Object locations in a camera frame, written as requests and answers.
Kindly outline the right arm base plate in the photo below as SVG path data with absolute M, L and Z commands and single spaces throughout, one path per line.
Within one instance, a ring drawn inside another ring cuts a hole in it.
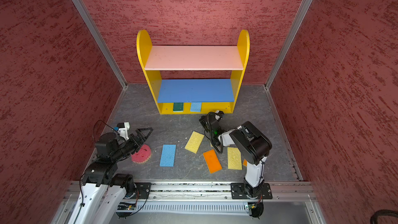
M 251 187 L 246 183 L 231 183 L 231 195 L 234 200 L 271 200 L 273 198 L 270 184 L 262 182 L 257 187 Z

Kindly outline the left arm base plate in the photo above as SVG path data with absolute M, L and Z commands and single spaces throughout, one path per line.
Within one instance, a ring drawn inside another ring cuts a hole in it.
M 148 199 L 152 183 L 134 183 L 126 187 L 124 199 Z

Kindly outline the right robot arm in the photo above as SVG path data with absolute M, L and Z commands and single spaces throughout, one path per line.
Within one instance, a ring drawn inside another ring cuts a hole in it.
M 224 130 L 219 124 L 223 116 L 222 111 L 209 112 L 201 116 L 199 122 L 217 153 L 222 153 L 224 147 L 235 145 L 247 161 L 243 186 L 246 196 L 253 199 L 260 195 L 263 188 L 263 172 L 272 143 L 250 121 L 237 128 Z

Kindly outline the green scouring sponge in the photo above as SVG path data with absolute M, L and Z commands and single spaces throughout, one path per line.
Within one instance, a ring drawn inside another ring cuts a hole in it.
M 174 103 L 173 104 L 173 112 L 179 113 L 183 112 L 184 110 L 184 103 Z

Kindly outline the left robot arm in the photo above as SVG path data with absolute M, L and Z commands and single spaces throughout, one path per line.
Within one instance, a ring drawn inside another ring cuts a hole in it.
M 136 184 L 131 174 L 118 174 L 117 164 L 141 151 L 153 129 L 136 129 L 135 134 L 128 130 L 126 122 L 120 123 L 95 142 L 96 160 L 79 181 L 80 195 L 69 223 L 108 224 L 117 211 L 122 211 L 119 217 L 132 216 L 142 209 L 138 201 L 149 199 L 152 184 Z

